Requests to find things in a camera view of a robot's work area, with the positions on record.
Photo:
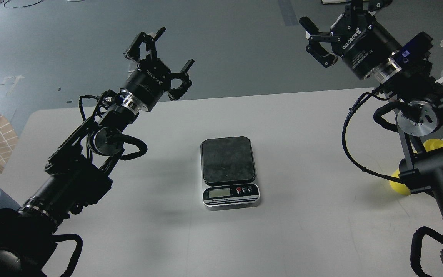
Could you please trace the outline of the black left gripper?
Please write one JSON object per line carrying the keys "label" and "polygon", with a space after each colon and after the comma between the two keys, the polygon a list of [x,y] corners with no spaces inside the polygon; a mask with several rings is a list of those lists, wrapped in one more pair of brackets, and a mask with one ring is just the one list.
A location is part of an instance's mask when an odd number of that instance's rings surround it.
{"label": "black left gripper", "polygon": [[[136,101],[141,102],[139,109],[145,112],[151,112],[165,92],[171,101],[180,100],[192,86],[188,70],[195,63],[193,58],[188,60],[179,72],[172,72],[167,65],[158,60],[156,42],[166,30],[165,27],[161,27],[156,33],[139,33],[124,52],[126,59],[139,65],[120,88],[120,92],[123,95],[132,95]],[[141,60],[142,44],[146,47],[147,60]],[[177,88],[171,87],[173,80],[181,82]]]}

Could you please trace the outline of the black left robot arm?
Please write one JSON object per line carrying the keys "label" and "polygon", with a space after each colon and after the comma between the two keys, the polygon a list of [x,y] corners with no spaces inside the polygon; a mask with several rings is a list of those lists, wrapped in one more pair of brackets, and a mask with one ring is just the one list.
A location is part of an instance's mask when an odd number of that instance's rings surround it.
{"label": "black left robot arm", "polygon": [[164,93],[179,100],[192,85],[188,70],[194,60],[172,72],[158,58],[155,44],[165,30],[135,37],[124,56],[136,68],[118,93],[79,98],[83,122],[49,157],[49,178],[35,194],[18,205],[0,189],[0,277],[44,277],[44,266],[65,241],[76,243],[63,272],[72,276],[83,240],[77,234],[56,234],[58,227],[112,188],[110,173],[118,161],[146,154],[146,143],[123,133],[140,112],[150,112]]}

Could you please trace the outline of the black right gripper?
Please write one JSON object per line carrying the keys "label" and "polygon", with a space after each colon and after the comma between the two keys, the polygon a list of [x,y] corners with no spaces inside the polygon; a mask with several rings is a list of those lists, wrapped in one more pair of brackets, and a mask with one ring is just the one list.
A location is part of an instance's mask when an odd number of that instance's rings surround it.
{"label": "black right gripper", "polygon": [[[345,15],[341,15],[331,26],[333,35],[331,32],[321,32],[309,17],[299,19],[309,41],[306,51],[325,68],[334,65],[338,60],[337,56],[341,57],[360,80],[365,79],[373,68],[386,62],[401,48],[401,44],[374,16],[359,15],[377,12],[391,5],[393,1],[368,0],[367,8],[364,8],[363,2],[346,0]],[[328,52],[322,46],[323,43],[331,43],[334,54]]]}

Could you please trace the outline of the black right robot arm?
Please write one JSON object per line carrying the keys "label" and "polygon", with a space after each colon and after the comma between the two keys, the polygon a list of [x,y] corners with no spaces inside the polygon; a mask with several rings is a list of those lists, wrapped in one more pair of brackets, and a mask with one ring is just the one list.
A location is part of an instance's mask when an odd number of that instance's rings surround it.
{"label": "black right robot arm", "polygon": [[[341,58],[359,79],[375,77],[379,82],[373,91],[357,99],[345,119],[341,142],[348,159],[363,172],[405,187],[408,194],[432,196],[443,218],[443,75],[434,79],[430,74],[432,37],[420,32],[401,45],[378,23],[376,12],[390,4],[390,0],[370,0],[364,9],[362,0],[347,0],[345,10],[328,32],[321,32],[309,17],[300,18],[299,23],[309,41],[306,51],[325,68]],[[352,158],[346,145],[352,116],[378,93],[384,94],[386,104],[376,109],[373,119],[399,134],[405,156],[396,176],[364,167]],[[419,277],[426,276],[420,264],[426,235],[443,244],[443,235],[432,228],[420,227],[414,233],[410,261]]]}

